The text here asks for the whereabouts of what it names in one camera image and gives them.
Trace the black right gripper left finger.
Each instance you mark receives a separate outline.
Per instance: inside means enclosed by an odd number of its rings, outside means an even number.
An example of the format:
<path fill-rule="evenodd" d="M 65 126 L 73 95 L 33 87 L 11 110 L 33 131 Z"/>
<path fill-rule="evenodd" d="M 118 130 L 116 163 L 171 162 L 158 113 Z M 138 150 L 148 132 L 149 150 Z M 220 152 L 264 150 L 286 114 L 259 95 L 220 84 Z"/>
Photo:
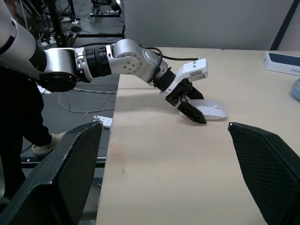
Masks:
<path fill-rule="evenodd" d="M 76 225 L 94 177 L 100 121 L 65 133 L 29 174 L 0 215 L 2 225 Z"/>

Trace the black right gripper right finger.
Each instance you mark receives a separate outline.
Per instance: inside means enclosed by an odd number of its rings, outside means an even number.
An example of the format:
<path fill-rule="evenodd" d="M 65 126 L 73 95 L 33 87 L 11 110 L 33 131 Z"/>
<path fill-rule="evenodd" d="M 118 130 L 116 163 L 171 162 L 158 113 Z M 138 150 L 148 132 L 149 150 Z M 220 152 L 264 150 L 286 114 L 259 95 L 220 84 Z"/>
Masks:
<path fill-rule="evenodd" d="M 237 122 L 228 131 L 243 179 L 269 225 L 300 223 L 300 158 L 277 134 Z"/>

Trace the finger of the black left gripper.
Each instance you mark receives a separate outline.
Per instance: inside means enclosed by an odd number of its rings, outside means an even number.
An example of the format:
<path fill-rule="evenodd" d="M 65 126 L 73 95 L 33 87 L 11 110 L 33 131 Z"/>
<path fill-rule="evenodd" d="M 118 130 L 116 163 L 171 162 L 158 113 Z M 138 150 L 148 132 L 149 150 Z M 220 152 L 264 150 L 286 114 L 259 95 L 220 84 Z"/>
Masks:
<path fill-rule="evenodd" d="M 187 97 L 191 100 L 194 99 L 204 99 L 204 96 L 199 92 L 192 84 L 187 88 Z"/>
<path fill-rule="evenodd" d="M 192 106 L 188 101 L 181 101 L 177 109 L 191 121 L 198 124 L 207 124 L 203 113 L 196 107 Z"/>

